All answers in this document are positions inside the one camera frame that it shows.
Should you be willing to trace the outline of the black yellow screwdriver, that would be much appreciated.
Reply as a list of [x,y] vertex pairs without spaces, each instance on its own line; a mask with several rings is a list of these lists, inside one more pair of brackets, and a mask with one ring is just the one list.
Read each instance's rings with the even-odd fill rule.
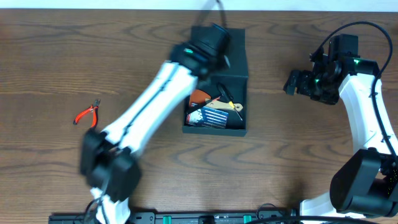
[[219,92],[226,98],[226,101],[228,102],[230,107],[232,107],[232,109],[235,111],[235,113],[238,115],[239,119],[241,121],[243,121],[243,118],[237,111],[236,106],[233,103],[233,98],[229,94],[229,91],[226,89],[226,87],[222,83],[218,83],[217,88],[218,88]]

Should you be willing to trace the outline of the blue screwdriver set case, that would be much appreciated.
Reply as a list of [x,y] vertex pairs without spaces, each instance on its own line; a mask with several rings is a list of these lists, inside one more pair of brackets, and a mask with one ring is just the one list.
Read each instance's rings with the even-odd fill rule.
[[187,115],[189,126],[225,129],[229,114],[209,107],[203,107]]

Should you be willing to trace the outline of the orange scraper wooden handle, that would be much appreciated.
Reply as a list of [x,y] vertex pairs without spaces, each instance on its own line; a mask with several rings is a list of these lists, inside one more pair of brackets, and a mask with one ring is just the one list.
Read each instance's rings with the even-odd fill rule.
[[[194,103],[199,104],[199,103],[204,103],[206,100],[209,100],[211,96],[204,91],[201,90],[195,90],[189,99],[189,105],[192,106]],[[215,100],[206,105],[209,108],[213,109],[218,109],[218,110],[230,110],[232,111],[233,108],[229,105],[229,103],[221,102],[220,100]],[[234,104],[235,109],[240,112],[243,110],[243,105],[240,103],[235,103]]]

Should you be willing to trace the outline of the small claw hammer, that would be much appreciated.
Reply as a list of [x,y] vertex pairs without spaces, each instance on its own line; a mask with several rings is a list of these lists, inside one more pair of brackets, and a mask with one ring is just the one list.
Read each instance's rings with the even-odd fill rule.
[[215,97],[215,98],[211,98],[211,99],[205,100],[203,103],[197,104],[197,105],[195,105],[195,106],[189,108],[189,109],[185,112],[185,114],[186,114],[186,115],[191,114],[192,112],[194,112],[194,111],[196,111],[196,110],[199,110],[199,109],[203,108],[204,106],[206,106],[207,104],[209,104],[209,103],[211,103],[211,102],[213,102],[213,101],[215,101],[215,100],[219,100],[220,98],[221,98],[221,95],[220,95],[220,96],[217,96],[217,97]]

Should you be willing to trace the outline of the red handled pliers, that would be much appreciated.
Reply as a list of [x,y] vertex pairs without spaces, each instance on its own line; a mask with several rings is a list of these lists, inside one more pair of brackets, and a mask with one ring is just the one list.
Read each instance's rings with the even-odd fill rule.
[[87,109],[85,109],[84,111],[82,111],[75,117],[75,119],[73,120],[73,124],[77,125],[84,116],[91,113],[93,115],[93,119],[92,119],[90,128],[95,129],[97,127],[98,120],[99,120],[98,108],[100,105],[100,101],[101,101],[100,99],[95,99],[95,101],[92,105],[90,105]]

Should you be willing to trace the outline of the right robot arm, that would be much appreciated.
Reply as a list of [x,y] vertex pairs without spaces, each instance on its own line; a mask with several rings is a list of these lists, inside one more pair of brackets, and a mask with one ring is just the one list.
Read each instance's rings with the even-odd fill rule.
[[288,95],[335,105],[342,100],[353,138],[353,156],[333,176],[328,192],[300,203],[301,216],[378,218],[397,215],[397,138],[381,94],[377,62],[358,55],[358,37],[340,34],[313,68],[292,70]]

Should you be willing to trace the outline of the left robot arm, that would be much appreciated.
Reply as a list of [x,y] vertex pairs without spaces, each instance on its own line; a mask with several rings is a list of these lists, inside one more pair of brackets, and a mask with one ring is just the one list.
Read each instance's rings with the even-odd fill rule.
[[102,131],[89,129],[82,139],[80,172],[93,200],[84,223],[126,223],[129,196],[142,176],[138,160],[169,114],[199,82],[229,65],[228,30],[216,24],[196,26],[190,40],[172,48],[169,59],[138,99]]

